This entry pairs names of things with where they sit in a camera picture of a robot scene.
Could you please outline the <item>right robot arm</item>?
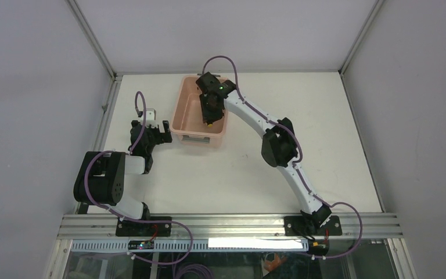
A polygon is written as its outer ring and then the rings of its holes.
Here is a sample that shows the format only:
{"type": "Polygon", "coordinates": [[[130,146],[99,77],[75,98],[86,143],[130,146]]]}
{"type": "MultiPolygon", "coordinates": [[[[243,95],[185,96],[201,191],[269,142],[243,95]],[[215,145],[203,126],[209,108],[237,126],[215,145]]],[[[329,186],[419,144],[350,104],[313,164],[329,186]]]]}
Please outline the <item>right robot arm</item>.
{"type": "Polygon", "coordinates": [[[332,212],[305,176],[301,166],[303,152],[292,122],[286,117],[278,119],[262,112],[231,80],[220,81],[207,72],[195,83],[200,91],[203,122],[212,124],[230,112],[248,124],[261,137],[264,161],[284,176],[297,197],[302,216],[299,228],[311,235],[325,231],[332,212]]]}

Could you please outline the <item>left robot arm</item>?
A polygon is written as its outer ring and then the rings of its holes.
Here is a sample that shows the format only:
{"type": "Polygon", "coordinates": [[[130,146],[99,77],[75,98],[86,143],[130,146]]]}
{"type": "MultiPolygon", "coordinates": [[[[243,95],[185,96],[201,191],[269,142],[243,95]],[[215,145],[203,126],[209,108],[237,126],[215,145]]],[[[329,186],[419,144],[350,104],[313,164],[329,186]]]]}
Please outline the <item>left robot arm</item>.
{"type": "Polygon", "coordinates": [[[88,151],[82,162],[73,187],[77,202],[113,210],[123,219],[130,220],[129,228],[137,236],[148,234],[152,227],[148,205],[124,193],[125,176],[149,174],[153,166],[155,146],[172,142],[170,123],[143,125],[138,120],[131,122],[131,143],[134,151],[98,152],[88,151]]]}

